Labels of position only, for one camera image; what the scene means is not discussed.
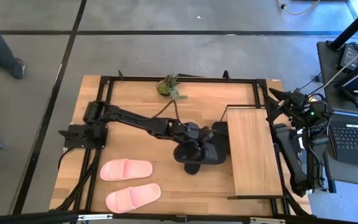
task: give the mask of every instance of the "potted plant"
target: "potted plant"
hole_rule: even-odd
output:
[[[179,85],[177,82],[178,76],[174,74],[167,75],[163,80],[157,83],[157,91],[162,96],[171,96],[174,100],[182,100],[187,98],[179,94],[176,86]]]

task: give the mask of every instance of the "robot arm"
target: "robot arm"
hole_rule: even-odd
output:
[[[175,141],[178,146],[173,150],[173,156],[176,161],[185,163],[185,171],[189,174],[196,174],[202,164],[220,164],[226,160],[226,155],[218,153],[210,143],[211,130],[206,126],[200,129],[192,122],[183,124],[173,118],[146,118],[97,101],[89,102],[83,120],[96,127],[116,121],[143,129],[157,139]]]
[[[313,147],[327,143],[328,137],[324,132],[331,120],[331,113],[325,102],[309,101],[309,96],[301,94],[299,90],[293,93],[269,90],[279,102],[264,94],[269,111],[266,120],[272,125],[273,140],[278,144],[290,170],[291,189],[300,197],[311,194],[318,187],[322,187],[323,180],[322,167]],[[302,171],[297,154],[290,144],[290,141],[297,141],[298,138],[290,135],[286,125],[273,124],[281,114],[287,116],[296,129],[303,129],[302,140],[307,153],[306,174]]]

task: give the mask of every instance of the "concrete floor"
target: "concrete floor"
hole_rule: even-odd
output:
[[[0,0],[1,30],[71,30],[80,0]],[[290,1],[293,11],[310,3]],[[353,18],[343,2],[322,2],[310,13],[290,16],[275,1],[88,1],[80,30],[300,30],[340,31]],[[25,162],[40,126],[68,42],[67,35],[6,35],[28,65],[24,80],[0,70],[0,215],[9,213]],[[236,78],[279,78],[285,89],[303,86],[319,73],[318,41],[332,37],[219,35],[77,36],[23,211],[48,210],[63,138],[83,75],[156,76],[186,73]],[[309,92],[319,84],[305,88]],[[358,185],[337,183],[338,194],[310,196],[323,218],[358,221]]]

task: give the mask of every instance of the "slide sandal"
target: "slide sandal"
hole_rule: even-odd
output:
[[[153,165],[149,161],[115,159],[103,165],[100,178],[107,181],[126,180],[149,177],[152,172]]]
[[[158,184],[146,184],[109,194],[106,198],[106,205],[114,213],[124,213],[154,202],[160,196],[161,189]]]

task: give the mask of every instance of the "wooden panel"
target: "wooden panel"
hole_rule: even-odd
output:
[[[82,117],[86,105],[96,99],[99,81],[100,76],[84,76],[73,115],[74,123],[83,123]],[[152,116],[169,101],[156,94],[155,85],[156,83],[152,82],[115,82],[111,103],[125,110]],[[219,121],[228,104],[255,103],[252,85],[248,84],[182,83],[179,85],[179,90],[189,96],[188,99],[178,102],[180,119],[183,122],[194,121],[200,126],[211,126],[213,122]],[[173,107],[170,106],[162,116],[174,117]],[[112,191],[156,182],[162,189],[161,198],[150,205],[134,210],[134,213],[272,215],[269,200],[226,199],[234,195],[230,157],[223,164],[202,166],[198,174],[187,175],[183,171],[183,164],[173,159],[174,142],[154,139],[142,130],[123,124],[109,123],[108,125],[108,142],[102,152],[99,168],[111,159],[145,159],[154,165],[154,173],[149,178],[120,182],[105,182],[98,177],[91,208],[93,211],[108,212],[105,199]],[[75,187],[80,175],[83,154],[83,149],[75,149],[62,160],[50,208],[59,206]]]
[[[227,109],[236,195],[283,195],[265,109]]]

